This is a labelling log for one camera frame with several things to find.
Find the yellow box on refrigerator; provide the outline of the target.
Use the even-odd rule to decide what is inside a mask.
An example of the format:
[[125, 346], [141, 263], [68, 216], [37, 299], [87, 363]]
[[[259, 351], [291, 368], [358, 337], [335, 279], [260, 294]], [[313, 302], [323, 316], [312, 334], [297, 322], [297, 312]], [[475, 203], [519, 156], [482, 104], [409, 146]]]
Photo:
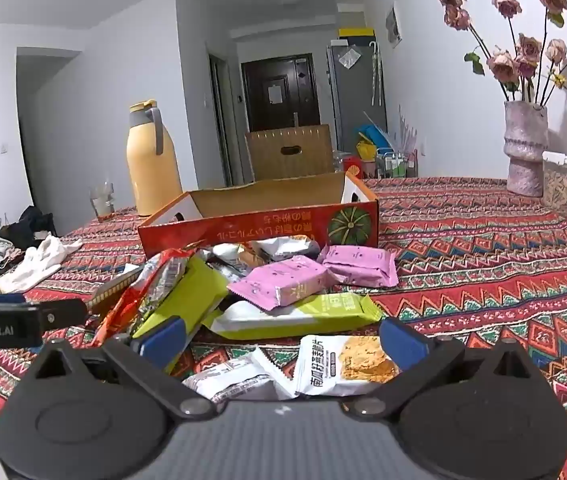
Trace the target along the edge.
[[342, 27], [339, 29], [339, 38], [373, 38], [375, 30], [371, 27]]

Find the white silver snack packet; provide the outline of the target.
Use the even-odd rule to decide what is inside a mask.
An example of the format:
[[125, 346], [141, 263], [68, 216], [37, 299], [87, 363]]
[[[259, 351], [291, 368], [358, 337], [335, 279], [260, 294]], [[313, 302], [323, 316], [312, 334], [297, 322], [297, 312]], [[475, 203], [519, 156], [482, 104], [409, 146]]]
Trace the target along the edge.
[[305, 256], [316, 260], [320, 246], [305, 235], [288, 235], [254, 240], [253, 249], [270, 262], [287, 260], [295, 256]]

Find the green snack bar packet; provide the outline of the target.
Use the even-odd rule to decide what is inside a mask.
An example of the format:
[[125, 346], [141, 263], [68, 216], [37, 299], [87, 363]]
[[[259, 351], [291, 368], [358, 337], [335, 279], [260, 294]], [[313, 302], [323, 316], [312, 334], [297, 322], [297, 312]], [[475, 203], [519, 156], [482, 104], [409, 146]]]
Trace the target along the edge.
[[339, 292], [310, 296], [270, 312], [241, 299], [225, 310], [215, 309], [203, 325], [226, 339], [256, 340], [348, 332], [381, 318], [382, 311], [369, 296]]

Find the dark clothes pile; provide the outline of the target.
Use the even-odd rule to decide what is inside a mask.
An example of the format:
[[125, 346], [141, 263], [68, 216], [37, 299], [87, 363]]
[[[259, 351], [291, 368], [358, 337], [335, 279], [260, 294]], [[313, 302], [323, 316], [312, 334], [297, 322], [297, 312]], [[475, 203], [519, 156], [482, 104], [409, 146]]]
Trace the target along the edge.
[[8, 240], [21, 250], [38, 247], [49, 234], [56, 236], [53, 214], [44, 214], [34, 205], [22, 212], [18, 222], [0, 228], [0, 238]]

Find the drinking glass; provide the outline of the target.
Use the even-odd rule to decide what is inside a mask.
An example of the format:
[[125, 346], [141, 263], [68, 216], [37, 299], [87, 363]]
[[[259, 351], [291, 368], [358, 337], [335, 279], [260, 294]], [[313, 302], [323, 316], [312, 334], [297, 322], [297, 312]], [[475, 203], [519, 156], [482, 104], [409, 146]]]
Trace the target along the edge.
[[94, 186], [90, 190], [90, 202], [99, 221], [111, 218], [115, 212], [113, 184], [111, 182], [103, 182]]

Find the red orange snack bag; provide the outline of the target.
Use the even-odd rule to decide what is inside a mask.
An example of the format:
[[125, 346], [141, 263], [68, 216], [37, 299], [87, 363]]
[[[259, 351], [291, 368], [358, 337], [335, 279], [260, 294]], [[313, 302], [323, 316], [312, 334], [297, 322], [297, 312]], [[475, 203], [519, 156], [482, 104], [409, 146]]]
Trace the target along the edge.
[[186, 273], [192, 249], [166, 249], [150, 258], [138, 278], [105, 315], [92, 342], [103, 344], [116, 334], [134, 335], [172, 292]]

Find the white cloth glove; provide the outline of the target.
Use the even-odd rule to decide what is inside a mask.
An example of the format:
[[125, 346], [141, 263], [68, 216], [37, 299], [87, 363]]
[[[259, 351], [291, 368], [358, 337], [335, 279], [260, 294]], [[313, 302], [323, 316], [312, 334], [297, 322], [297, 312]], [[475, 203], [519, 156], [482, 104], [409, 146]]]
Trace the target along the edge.
[[38, 247], [28, 248], [15, 268], [0, 276], [0, 290], [4, 294], [28, 292], [59, 271], [63, 261], [79, 248], [82, 248], [81, 238], [67, 243], [62, 238], [48, 235]]

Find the pink snack packet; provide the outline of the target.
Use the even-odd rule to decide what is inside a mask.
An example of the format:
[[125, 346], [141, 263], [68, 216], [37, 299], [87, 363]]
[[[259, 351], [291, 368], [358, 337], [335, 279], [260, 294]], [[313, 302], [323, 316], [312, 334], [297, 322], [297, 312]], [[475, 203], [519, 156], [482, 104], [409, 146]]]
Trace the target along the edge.
[[227, 288], [264, 311], [289, 307], [337, 284], [335, 275], [306, 256], [258, 266]]
[[393, 252], [355, 245], [326, 246], [317, 262], [342, 285], [390, 288], [398, 284]]

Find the white crumpled snack packet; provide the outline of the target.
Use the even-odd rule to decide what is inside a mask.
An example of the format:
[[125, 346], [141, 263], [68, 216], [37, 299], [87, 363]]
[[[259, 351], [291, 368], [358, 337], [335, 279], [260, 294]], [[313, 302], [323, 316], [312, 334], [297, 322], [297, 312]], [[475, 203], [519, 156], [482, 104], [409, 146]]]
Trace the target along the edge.
[[285, 401], [297, 397], [292, 380], [259, 348], [187, 378], [184, 385], [210, 402]]

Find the wall electrical panel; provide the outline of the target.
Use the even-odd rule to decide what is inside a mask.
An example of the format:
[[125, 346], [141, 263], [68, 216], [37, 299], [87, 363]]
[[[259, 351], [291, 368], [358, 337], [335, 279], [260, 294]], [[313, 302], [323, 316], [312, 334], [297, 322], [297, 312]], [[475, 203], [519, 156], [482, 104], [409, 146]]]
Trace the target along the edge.
[[385, 18], [385, 29], [387, 30], [387, 41], [395, 49], [403, 40], [401, 22], [397, 13], [397, 4], [392, 3], [387, 17]]

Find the yellow thermos jug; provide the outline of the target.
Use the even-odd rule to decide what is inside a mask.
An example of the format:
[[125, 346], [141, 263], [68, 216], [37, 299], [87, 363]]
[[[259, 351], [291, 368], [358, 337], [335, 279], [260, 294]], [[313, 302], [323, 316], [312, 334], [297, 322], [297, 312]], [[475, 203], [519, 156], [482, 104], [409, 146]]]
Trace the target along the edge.
[[129, 107], [126, 158], [141, 217], [152, 216], [182, 193], [174, 143], [155, 100]]

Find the pink ceramic vase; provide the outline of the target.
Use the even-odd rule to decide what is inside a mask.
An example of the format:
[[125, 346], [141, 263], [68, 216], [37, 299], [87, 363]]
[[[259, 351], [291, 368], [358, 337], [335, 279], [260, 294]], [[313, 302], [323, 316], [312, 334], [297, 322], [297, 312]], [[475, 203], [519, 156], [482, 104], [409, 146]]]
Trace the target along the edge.
[[548, 148], [545, 107], [524, 101], [504, 102], [505, 145], [509, 158], [507, 190], [527, 197], [544, 194], [543, 153]]

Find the clear container with seeds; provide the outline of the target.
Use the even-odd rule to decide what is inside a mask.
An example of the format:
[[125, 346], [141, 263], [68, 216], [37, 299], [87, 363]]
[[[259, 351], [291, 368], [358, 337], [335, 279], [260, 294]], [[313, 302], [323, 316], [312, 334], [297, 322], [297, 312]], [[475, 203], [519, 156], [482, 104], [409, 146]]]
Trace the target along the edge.
[[567, 218], [567, 155], [545, 151], [543, 171], [543, 204]]

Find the patterned red tablecloth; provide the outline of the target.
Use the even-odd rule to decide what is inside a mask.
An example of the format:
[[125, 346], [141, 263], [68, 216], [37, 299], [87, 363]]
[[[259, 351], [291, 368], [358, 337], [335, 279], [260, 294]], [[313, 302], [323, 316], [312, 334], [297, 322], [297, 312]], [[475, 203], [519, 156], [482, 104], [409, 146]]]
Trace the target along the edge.
[[[395, 289], [358, 292], [388, 316], [427, 336], [451, 335], [470, 348], [516, 339], [567, 409], [567, 218], [537, 198], [481, 178], [385, 179], [367, 182], [380, 202], [380, 246], [396, 252]], [[33, 300], [89, 299], [98, 286], [144, 263], [132, 207], [64, 235], [84, 245], [62, 270], [27, 293]], [[257, 343], [291, 377], [299, 338]], [[172, 369], [186, 378], [252, 351], [201, 328]], [[0, 350], [0, 410], [35, 357]], [[0, 479], [6, 476], [0, 467]], [[567, 461], [560, 474], [567, 479]]]

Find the white oat crisp packet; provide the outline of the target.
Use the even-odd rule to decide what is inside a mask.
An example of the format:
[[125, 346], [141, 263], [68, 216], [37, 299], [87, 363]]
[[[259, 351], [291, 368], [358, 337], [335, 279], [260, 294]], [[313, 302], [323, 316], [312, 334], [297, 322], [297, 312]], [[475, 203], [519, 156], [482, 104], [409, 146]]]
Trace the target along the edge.
[[308, 335], [301, 339], [293, 386], [301, 396], [361, 396], [400, 372], [379, 336]]

